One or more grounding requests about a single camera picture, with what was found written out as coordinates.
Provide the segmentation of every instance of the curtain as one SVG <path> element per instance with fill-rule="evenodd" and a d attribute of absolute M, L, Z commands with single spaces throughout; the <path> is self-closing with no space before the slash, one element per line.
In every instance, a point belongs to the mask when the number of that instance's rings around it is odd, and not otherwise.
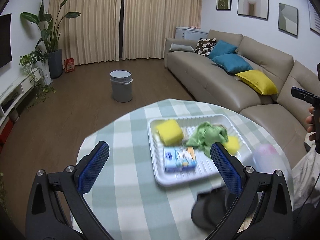
<path fill-rule="evenodd" d="M 49 13 L 57 16 L 63 0 L 50 0 Z M 79 18 L 63 19 L 59 47 L 62 58 L 74 58 L 75 65 L 119 60 L 119 17 L 121 0 L 69 0 L 59 17 L 69 11 Z"/>
<path fill-rule="evenodd" d="M 125 0 L 123 59 L 163 58 L 177 26 L 199 26 L 202 0 Z"/>

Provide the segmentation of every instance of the white wall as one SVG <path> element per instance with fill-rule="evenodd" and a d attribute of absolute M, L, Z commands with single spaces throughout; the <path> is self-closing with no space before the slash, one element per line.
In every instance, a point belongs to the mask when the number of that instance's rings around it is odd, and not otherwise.
<path fill-rule="evenodd" d="M 279 3 L 298 8 L 298 38 L 278 30 Z M 217 0 L 202 0 L 201 28 L 241 33 L 258 42 L 284 51 L 316 73 L 320 63 L 320 36 L 310 30 L 308 0 L 269 0 L 269 20 L 238 16 L 238 0 L 231 11 L 217 11 Z"/>
<path fill-rule="evenodd" d="M 10 0 L 1 15 L 11 13 L 11 53 L 12 61 L 0 68 L 0 95 L 10 84 L 22 76 L 19 66 L 20 56 L 34 50 L 41 34 L 35 24 L 20 19 L 20 13 L 30 12 L 38 15 L 41 0 Z M 49 0 L 44 0 L 44 8 L 48 10 Z"/>

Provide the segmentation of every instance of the blue gripper pad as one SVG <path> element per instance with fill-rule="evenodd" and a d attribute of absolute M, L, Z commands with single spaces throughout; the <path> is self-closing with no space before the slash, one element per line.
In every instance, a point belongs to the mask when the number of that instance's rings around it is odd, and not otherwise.
<path fill-rule="evenodd" d="M 235 194 L 237 195 L 237 197 L 239 197 L 242 191 L 241 177 L 236 172 L 235 168 L 232 166 L 228 158 L 223 153 L 223 150 L 219 147 L 217 143 L 212 144 L 210 149 L 210 155 L 214 165 L 216 165 L 229 191 L 232 194 Z"/>
<path fill-rule="evenodd" d="M 100 142 L 99 144 L 97 144 L 97 146 L 90 153 L 90 155 L 93 154 L 93 157 L 90 159 L 89 163 L 79 176 L 77 189 L 79 194 L 85 194 L 91 190 L 94 182 L 96 181 L 100 171 L 109 157 L 108 144 L 106 142 Z"/>

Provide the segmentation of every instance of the teal pillow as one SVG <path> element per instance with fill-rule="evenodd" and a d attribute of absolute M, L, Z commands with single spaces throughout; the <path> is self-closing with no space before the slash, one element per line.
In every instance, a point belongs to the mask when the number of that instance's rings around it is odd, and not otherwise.
<path fill-rule="evenodd" d="M 214 46 L 213 50 L 209 54 L 209 59 L 213 59 L 214 57 L 231 54 L 236 51 L 238 47 L 234 46 L 230 43 L 220 40 L 216 46 Z"/>
<path fill-rule="evenodd" d="M 248 62 L 234 53 L 217 56 L 213 58 L 212 61 L 231 74 L 252 70 L 252 67 Z"/>

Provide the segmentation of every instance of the white plastic tray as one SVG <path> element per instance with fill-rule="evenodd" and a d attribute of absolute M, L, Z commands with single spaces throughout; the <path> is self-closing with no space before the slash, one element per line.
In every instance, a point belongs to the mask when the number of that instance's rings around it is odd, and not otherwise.
<path fill-rule="evenodd" d="M 156 181 L 164 187 L 174 186 L 197 179 L 206 178 L 218 174 L 213 161 L 204 155 L 202 151 L 195 150 L 197 167 L 194 171 L 183 171 L 168 173 L 164 171 L 163 147 L 160 137 L 156 132 L 156 126 L 168 119 L 175 119 L 180 127 L 186 129 L 189 136 L 193 134 L 199 124 L 202 122 L 210 122 L 211 124 L 222 124 L 226 127 L 228 135 L 239 138 L 240 149 L 235 155 L 241 162 L 245 161 L 252 154 L 248 145 L 234 127 L 233 123 L 223 114 L 201 115 L 201 116 L 185 116 L 176 118 L 155 118 L 148 122 L 148 136 L 151 150 L 151 158 L 153 171 Z"/>

